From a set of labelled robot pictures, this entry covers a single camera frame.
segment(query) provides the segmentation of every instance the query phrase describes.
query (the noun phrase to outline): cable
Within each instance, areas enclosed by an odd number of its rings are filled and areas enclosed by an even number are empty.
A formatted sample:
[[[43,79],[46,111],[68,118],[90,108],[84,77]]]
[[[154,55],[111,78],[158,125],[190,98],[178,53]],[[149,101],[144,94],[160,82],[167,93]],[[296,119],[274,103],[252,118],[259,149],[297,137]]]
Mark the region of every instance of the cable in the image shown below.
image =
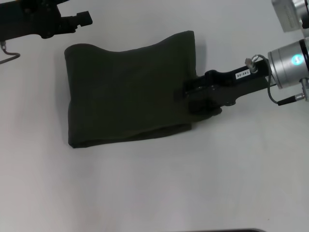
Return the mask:
[[[265,61],[266,65],[268,67],[268,86],[267,86],[268,96],[272,100],[273,103],[278,105],[278,102],[273,99],[273,97],[271,96],[271,92],[270,92],[272,71],[271,71],[271,67],[270,67],[269,61],[268,61],[268,59],[266,59],[266,57],[264,57],[262,55],[255,55],[254,57],[260,57],[260,58],[262,58]]]
[[[20,57],[20,54],[19,54],[19,53],[7,52],[7,51],[6,51],[5,42],[0,42],[0,45],[1,45],[2,51],[3,51],[5,54],[7,54],[7,55],[9,55],[9,56],[13,56],[13,57],[11,57],[11,58],[7,58],[7,59],[5,59],[5,60],[1,60],[1,61],[0,61],[0,64],[4,64],[4,63],[6,63],[6,62],[9,62],[9,61],[11,61],[11,60],[14,60],[14,59],[17,59],[17,58]]]

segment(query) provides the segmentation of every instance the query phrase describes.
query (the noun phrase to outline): white label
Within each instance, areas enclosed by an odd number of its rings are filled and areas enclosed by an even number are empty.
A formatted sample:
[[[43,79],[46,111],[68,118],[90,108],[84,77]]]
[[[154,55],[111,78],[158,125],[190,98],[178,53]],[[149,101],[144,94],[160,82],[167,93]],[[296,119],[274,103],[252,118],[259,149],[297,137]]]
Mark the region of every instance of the white label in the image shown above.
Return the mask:
[[[249,75],[251,75],[250,69],[247,69],[245,71],[242,71],[242,72],[235,74],[237,80],[242,78],[242,77],[249,76]]]

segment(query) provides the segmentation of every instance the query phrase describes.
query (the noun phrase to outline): teal indicator light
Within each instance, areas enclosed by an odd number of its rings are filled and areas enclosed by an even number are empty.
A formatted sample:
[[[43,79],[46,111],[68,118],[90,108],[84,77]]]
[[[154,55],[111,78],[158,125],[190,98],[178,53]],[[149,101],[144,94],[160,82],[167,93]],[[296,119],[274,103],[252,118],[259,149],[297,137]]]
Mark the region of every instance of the teal indicator light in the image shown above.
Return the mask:
[[[304,62],[304,57],[302,55],[295,55],[292,57],[292,64],[300,65]]]

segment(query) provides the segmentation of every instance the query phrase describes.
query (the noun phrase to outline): dark green cloth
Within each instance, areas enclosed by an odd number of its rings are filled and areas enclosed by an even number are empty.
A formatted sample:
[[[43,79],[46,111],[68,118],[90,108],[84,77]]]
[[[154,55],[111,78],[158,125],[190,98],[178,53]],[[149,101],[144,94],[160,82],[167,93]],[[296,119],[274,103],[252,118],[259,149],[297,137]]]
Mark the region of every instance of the dark green cloth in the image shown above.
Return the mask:
[[[165,137],[219,113],[191,115],[186,100],[174,100],[174,91],[196,78],[192,31],[126,52],[77,44],[65,58],[74,148]]]

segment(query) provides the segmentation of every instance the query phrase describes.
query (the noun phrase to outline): silver metal housing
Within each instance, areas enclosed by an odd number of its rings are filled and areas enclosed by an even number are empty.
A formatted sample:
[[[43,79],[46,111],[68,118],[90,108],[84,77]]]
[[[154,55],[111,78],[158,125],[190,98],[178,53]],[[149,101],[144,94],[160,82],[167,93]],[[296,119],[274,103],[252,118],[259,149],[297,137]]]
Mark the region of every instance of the silver metal housing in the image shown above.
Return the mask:
[[[297,85],[309,75],[299,42],[269,52],[268,60],[279,89]]]
[[[309,36],[309,29],[302,27],[309,18],[305,0],[272,0],[272,4],[284,32],[302,29],[304,37]]]

